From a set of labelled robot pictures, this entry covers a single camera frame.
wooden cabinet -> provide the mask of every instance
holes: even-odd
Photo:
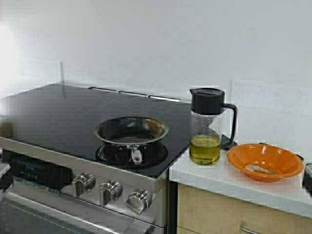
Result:
[[[261,234],[312,234],[310,218],[179,184],[180,234],[245,234],[242,221]]]

plastic bowl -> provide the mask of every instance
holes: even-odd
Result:
[[[275,182],[282,178],[292,177],[304,169],[302,160],[294,153],[267,144],[243,144],[231,148],[227,158],[251,179],[262,182]],[[272,173],[252,171],[246,167],[255,166]]]

control knob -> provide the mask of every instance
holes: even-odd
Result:
[[[152,195],[143,189],[134,189],[127,201],[129,208],[135,213],[141,214],[143,211],[147,210],[152,203]]]
[[[82,172],[77,175],[72,182],[72,194],[74,197],[79,197],[82,194],[87,194],[96,184],[94,175]]]
[[[107,180],[102,183],[98,189],[98,199],[100,206],[105,206],[107,203],[115,202],[122,194],[122,186],[119,182]]]

cooking oil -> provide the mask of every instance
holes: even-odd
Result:
[[[191,138],[190,157],[194,163],[209,165],[218,162],[220,141],[213,136],[198,135]]]

glass cooktop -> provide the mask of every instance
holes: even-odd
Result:
[[[96,160],[103,142],[93,131],[117,117],[151,117],[169,126],[160,141],[166,156],[148,167],[113,166],[160,176],[189,145],[187,103],[53,84],[0,99],[0,136],[57,152]]]

